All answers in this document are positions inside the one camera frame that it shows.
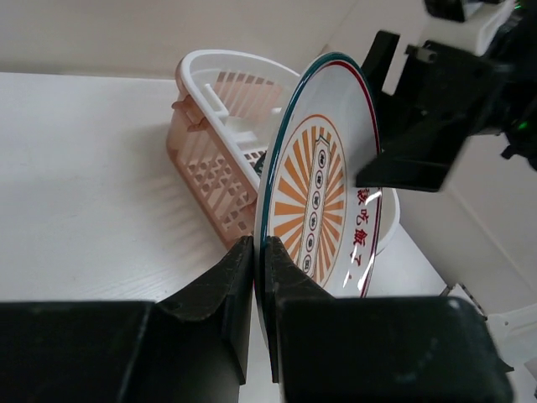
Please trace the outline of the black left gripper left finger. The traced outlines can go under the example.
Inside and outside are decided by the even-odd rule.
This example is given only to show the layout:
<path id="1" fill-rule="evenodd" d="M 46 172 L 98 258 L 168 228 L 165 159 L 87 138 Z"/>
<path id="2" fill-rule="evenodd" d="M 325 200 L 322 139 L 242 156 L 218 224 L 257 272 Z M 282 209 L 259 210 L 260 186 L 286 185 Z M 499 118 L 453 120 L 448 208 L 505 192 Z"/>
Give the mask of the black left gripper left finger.
<path id="1" fill-rule="evenodd" d="M 253 241 L 160 301 L 1 305 L 4 402 L 235 402 L 247 377 Z"/>

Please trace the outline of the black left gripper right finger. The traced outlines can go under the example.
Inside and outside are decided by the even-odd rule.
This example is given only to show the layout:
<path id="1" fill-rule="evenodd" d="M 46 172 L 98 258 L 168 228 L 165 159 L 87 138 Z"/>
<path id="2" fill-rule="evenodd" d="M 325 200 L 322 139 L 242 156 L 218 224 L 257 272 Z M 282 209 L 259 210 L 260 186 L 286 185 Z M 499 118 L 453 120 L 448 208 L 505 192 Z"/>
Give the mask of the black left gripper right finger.
<path id="1" fill-rule="evenodd" d="M 486 323 L 458 297 L 336 298 L 268 238 L 263 324 L 286 402 L 510 402 Z"/>

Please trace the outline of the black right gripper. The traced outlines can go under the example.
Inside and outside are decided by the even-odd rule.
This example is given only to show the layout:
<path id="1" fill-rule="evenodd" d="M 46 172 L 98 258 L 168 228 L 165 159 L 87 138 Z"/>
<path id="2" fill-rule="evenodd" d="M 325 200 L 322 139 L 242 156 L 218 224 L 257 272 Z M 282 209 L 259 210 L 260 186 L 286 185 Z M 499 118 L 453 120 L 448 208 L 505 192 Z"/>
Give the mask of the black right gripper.
<path id="1" fill-rule="evenodd" d="M 475 8 L 502 1 L 426 1 L 427 13 L 466 22 Z M 502 156 L 536 163 L 536 4 L 513 12 L 482 56 L 428 40 L 409 45 L 393 95 L 381 93 L 399 34 L 376 33 L 362 64 L 378 99 L 382 152 L 361 168 L 357 187 L 438 192 L 466 140 L 502 134 Z"/>

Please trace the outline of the orange sunburst white plate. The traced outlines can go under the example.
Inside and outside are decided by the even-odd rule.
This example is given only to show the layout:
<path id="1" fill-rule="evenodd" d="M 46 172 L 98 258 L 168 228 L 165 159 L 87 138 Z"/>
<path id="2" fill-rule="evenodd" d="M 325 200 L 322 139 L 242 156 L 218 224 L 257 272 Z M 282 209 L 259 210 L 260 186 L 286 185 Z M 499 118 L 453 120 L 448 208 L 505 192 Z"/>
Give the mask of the orange sunburst white plate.
<path id="1" fill-rule="evenodd" d="M 357 186 L 356 177 L 379 151 L 377 114 L 363 70 L 341 52 L 317 57 L 280 111 L 258 185 L 254 286 L 266 342 L 271 330 L 265 268 L 274 258 L 273 239 L 333 296 L 368 293 L 383 191 Z"/>

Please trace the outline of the green rimmed white plate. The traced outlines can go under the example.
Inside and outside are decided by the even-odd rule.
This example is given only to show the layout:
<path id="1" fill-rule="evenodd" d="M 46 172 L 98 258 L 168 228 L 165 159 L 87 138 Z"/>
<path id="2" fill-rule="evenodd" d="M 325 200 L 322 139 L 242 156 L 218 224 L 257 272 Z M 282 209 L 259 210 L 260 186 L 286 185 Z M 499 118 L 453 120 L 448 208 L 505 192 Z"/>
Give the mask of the green rimmed white plate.
<path id="1" fill-rule="evenodd" d="M 266 155 L 267 155 L 267 151 L 264 151 L 263 153 L 261 153 L 253 166 L 254 172 L 258 175 L 258 177 L 262 176 L 263 167 L 264 167 L 264 163 L 266 160 Z"/>

